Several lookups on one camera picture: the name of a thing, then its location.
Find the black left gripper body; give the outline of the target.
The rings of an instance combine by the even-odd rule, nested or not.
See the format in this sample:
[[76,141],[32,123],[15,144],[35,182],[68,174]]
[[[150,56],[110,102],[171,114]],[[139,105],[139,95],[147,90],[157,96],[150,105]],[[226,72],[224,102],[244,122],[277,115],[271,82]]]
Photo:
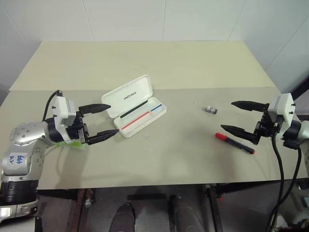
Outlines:
[[88,142],[88,128],[87,125],[83,122],[84,115],[80,112],[76,112],[76,117],[71,126],[66,128],[66,131],[69,137],[73,140],[79,140],[82,144]]

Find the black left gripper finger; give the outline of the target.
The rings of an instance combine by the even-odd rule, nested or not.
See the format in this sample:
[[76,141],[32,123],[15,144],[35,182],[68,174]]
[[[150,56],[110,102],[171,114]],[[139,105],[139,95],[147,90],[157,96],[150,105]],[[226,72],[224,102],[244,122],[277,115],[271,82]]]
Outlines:
[[96,114],[111,108],[108,104],[95,103],[78,107],[78,117],[83,117],[85,114]]
[[117,130],[117,129],[98,132],[95,136],[87,137],[87,144],[93,145],[93,144],[96,144],[96,143],[103,142],[103,141],[113,137],[118,132],[119,132],[119,130]]

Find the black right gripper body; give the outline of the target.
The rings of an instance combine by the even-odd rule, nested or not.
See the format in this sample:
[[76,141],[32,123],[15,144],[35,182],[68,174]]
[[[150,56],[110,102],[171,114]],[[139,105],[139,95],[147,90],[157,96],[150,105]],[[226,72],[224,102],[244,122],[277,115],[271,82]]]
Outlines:
[[283,124],[283,116],[277,115],[274,111],[268,112],[269,103],[258,103],[255,111],[263,112],[261,120],[257,122],[253,134],[262,137],[271,137],[279,133]]

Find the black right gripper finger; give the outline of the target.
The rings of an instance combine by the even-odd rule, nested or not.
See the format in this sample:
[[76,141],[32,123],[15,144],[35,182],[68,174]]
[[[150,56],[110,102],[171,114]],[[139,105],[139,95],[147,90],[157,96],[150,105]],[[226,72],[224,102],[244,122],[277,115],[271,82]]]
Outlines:
[[243,110],[258,112],[264,112],[269,107],[269,103],[258,103],[254,101],[234,101],[231,104]]
[[257,145],[259,143],[260,136],[253,134],[253,133],[249,133],[249,132],[245,131],[245,129],[242,129],[242,128],[239,128],[239,127],[236,127],[236,126],[229,126],[229,125],[221,125],[221,127],[225,131],[229,132],[230,134],[232,134],[232,135],[234,135],[238,138],[250,141],[254,145]]

